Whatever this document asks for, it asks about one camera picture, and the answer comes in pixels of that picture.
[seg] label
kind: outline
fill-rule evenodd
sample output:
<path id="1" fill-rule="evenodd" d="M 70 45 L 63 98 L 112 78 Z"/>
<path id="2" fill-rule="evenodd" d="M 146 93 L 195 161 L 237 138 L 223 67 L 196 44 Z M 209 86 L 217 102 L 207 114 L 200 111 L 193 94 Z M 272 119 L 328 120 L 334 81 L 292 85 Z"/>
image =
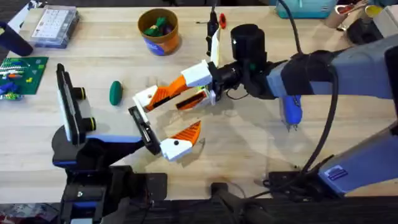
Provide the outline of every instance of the label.
<path id="1" fill-rule="evenodd" d="M 346 175 L 348 175 L 348 172 L 344 170 L 340 165 L 336 165 L 327 171 L 324 172 L 324 174 L 332 181 L 337 180 L 339 178 L 342 178 Z"/>
<path id="2" fill-rule="evenodd" d="M 164 55 L 164 50 L 162 47 L 158 46 L 157 44 L 153 43 L 150 40 L 147 40 L 144 38 L 145 43 L 147 44 L 147 47 L 149 48 L 150 51 L 157 55 Z"/>

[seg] black cable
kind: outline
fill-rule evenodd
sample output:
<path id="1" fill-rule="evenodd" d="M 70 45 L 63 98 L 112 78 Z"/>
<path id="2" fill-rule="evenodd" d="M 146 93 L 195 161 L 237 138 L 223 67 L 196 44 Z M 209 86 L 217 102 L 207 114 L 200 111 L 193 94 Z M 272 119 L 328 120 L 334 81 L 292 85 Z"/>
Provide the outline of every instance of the black cable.
<path id="1" fill-rule="evenodd" d="M 226 206 L 225 202 L 223 201 L 223 199 L 216 195 L 215 198 L 217 199 L 217 201 L 221 204 L 221 206 L 223 207 L 223 210 L 225 212 L 225 214 L 227 214 L 230 222 L 232 224 L 239 224 L 239 219 L 236 215 L 232 214 L 231 211 L 228 209 L 228 207 Z"/>
<path id="2" fill-rule="evenodd" d="M 328 66 L 329 72 L 332 75 L 331 103 L 330 103 L 329 113 L 328 113 L 328 117 L 326 119 L 325 127 L 323 128 L 321 138 L 319 139 L 314 152 L 311 154 L 310 158 L 303 166 L 303 169 L 300 171 L 300 173 L 294 179 L 292 179 L 291 181 L 289 181 L 288 183 L 286 183 L 280 187 L 277 187 L 275 189 L 270 189 L 265 192 L 261 192 L 259 194 L 253 195 L 249 198 L 257 198 L 257 197 L 269 194 L 271 192 L 274 192 L 274 191 L 277 191 L 280 189 L 284 189 L 284 188 L 288 187 L 289 185 L 293 184 L 294 182 L 298 181 L 303 175 L 305 175 L 305 173 L 307 173 L 308 169 L 311 167 L 311 165 L 313 164 L 313 162 L 315 161 L 315 159 L 321 152 L 322 147 L 325 145 L 326 139 L 328 138 L 328 135 L 329 135 L 329 132 L 331 129 L 331 124 L 333 123 L 333 120 L 335 118 L 337 101 L 338 101 L 338 76 L 337 76 L 335 68 L 332 65 L 327 65 L 327 66 Z"/>
<path id="3" fill-rule="evenodd" d="M 240 100 L 240 99 L 243 99 L 243 98 L 245 98 L 245 97 L 247 97 L 247 96 L 249 95 L 249 93 L 246 93 L 244 96 L 235 98 L 235 97 L 232 97 L 232 96 L 230 96 L 230 95 L 228 94 L 230 90 L 231 90 L 231 89 L 228 89 L 228 90 L 226 91 L 225 95 L 226 95 L 229 99 L 231 99 L 231 100 Z"/>
<path id="4" fill-rule="evenodd" d="M 297 32 L 297 27 L 296 27 L 296 23 L 294 22 L 292 12 L 290 11 L 289 7 L 286 5 L 284 0 L 278 0 L 278 1 L 280 2 L 280 4 L 285 9 L 285 11 L 286 11 L 286 13 L 287 13 L 287 15 L 289 17 L 290 23 L 292 25 L 293 33 L 294 33 L 294 39 L 296 41 L 297 52 L 299 54 L 303 54 L 303 52 L 301 50 L 301 46 L 300 46 L 299 33 Z"/>
<path id="5" fill-rule="evenodd" d="M 145 221 L 145 218 L 146 218 L 146 217 L 147 217 L 147 215 L 148 215 L 148 211 L 149 211 L 149 209 L 150 209 L 150 206 L 148 206 L 148 208 L 145 210 L 144 216 L 141 218 L 141 222 L 140 222 L 140 224 L 143 224 L 143 223 L 144 223 L 144 221 Z"/>

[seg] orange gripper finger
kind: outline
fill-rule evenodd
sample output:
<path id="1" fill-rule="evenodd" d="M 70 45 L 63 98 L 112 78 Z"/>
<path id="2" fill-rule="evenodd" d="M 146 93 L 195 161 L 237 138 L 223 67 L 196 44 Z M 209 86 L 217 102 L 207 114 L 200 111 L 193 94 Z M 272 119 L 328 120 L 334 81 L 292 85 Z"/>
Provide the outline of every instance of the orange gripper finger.
<path id="1" fill-rule="evenodd" d="M 171 137 L 172 139 L 186 140 L 195 145 L 199 138 L 201 122 L 198 121 L 195 124 L 189 126 L 187 129 Z"/>
<path id="2" fill-rule="evenodd" d="M 184 76 L 181 75 L 169 86 L 158 87 L 155 95 L 152 96 L 150 103 L 146 106 L 146 109 L 151 111 L 189 88 L 190 87 L 187 87 L 187 84 L 185 83 Z"/>

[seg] red marker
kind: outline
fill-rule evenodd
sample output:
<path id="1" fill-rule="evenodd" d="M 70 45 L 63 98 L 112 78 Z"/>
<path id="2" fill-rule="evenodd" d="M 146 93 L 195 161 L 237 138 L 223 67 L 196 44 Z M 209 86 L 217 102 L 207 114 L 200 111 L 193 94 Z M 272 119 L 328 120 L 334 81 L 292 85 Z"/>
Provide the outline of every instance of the red marker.
<path id="1" fill-rule="evenodd" d="M 220 14 L 220 21 L 219 21 L 219 23 L 220 23 L 220 26 L 221 26 L 222 29 L 224 29 L 224 28 L 226 27 L 226 19 L 225 19 L 224 13 L 221 13 L 221 14 Z"/>

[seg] box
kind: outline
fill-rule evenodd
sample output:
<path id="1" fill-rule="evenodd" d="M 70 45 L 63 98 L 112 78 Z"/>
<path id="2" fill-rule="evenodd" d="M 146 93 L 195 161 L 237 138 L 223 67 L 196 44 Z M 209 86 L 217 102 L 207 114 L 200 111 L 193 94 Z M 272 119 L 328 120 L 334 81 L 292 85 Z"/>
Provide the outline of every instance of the box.
<path id="1" fill-rule="evenodd" d="M 73 6 L 45 6 L 29 42 L 35 47 L 65 49 L 79 21 Z"/>

